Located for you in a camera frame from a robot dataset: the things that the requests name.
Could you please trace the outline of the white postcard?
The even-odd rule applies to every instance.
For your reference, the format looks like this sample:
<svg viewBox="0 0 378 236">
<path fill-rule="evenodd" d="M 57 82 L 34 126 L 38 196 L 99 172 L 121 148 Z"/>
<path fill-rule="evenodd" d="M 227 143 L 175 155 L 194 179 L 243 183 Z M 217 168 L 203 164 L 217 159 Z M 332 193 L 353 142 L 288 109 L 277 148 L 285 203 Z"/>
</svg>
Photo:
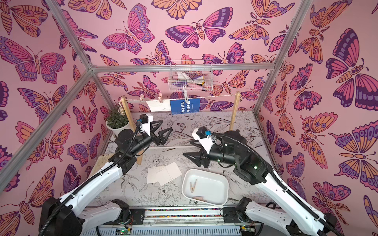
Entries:
<svg viewBox="0 0 378 236">
<path fill-rule="evenodd" d="M 168 168 L 165 166 L 148 169 L 147 183 L 159 183 L 160 185 L 164 185 L 171 180 L 172 177 L 168 172 Z"/>
<path fill-rule="evenodd" d="M 170 100 L 148 100 L 146 101 L 151 112 L 171 111 Z"/>
<path fill-rule="evenodd" d="M 175 180 L 176 178 L 180 177 L 182 175 L 178 165 L 176 162 L 173 162 L 163 168 L 161 168 L 157 172 L 157 179 L 161 186 L 169 183 L 172 180 Z"/>
</svg>

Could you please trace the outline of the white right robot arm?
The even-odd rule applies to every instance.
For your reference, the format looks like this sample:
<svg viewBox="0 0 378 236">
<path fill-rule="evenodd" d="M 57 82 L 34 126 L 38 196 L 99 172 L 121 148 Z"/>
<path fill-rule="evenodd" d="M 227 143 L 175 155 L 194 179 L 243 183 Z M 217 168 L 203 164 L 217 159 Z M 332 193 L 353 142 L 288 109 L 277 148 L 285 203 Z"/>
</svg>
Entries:
<svg viewBox="0 0 378 236">
<path fill-rule="evenodd" d="M 196 128 L 190 142 L 198 152 L 185 152 L 184 156 L 196 166 L 208 168 L 210 162 L 233 167 L 234 174 L 268 195 L 282 211 L 261 206 L 243 198 L 239 202 L 242 219 L 257 221 L 270 226 L 286 236 L 326 236 L 329 232 L 337 236 L 336 217 L 322 213 L 307 203 L 254 148 L 239 130 L 214 133 L 206 127 Z"/>
</svg>

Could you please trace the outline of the blue postcard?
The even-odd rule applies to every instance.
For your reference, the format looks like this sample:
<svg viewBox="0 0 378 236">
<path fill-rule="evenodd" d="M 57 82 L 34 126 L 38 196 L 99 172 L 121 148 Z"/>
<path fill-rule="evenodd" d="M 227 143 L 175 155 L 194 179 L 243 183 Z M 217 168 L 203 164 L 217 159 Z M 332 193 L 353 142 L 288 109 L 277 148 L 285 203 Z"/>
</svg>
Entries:
<svg viewBox="0 0 378 236">
<path fill-rule="evenodd" d="M 171 114 L 191 114 L 200 111 L 200 98 L 170 100 Z"/>
</svg>

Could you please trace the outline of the grey clothespin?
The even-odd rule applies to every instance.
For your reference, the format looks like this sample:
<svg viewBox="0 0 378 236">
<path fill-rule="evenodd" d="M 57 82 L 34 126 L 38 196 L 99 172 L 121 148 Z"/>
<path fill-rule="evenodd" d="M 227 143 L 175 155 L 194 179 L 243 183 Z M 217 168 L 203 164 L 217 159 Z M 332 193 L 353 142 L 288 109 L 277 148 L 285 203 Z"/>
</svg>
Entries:
<svg viewBox="0 0 378 236">
<path fill-rule="evenodd" d="M 188 97 L 186 86 L 183 86 L 183 95 L 184 95 L 185 102 L 188 104 L 189 103 L 189 97 Z"/>
</svg>

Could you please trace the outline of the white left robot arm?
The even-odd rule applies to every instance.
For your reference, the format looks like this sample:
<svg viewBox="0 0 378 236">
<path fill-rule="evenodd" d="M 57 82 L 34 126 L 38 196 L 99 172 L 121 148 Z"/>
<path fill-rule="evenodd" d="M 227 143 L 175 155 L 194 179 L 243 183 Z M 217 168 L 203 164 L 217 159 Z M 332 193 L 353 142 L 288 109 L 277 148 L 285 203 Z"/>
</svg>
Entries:
<svg viewBox="0 0 378 236">
<path fill-rule="evenodd" d="M 164 145 L 172 128 L 160 130 L 162 120 L 143 123 L 137 120 L 135 131 L 120 131 L 115 139 L 118 152 L 93 176 L 60 198 L 49 198 L 42 206 L 40 236 L 79 236 L 108 222 L 128 224 L 130 206 L 120 199 L 86 210 L 88 204 L 111 183 L 123 177 L 136 163 L 138 155 L 152 144 Z"/>
</svg>

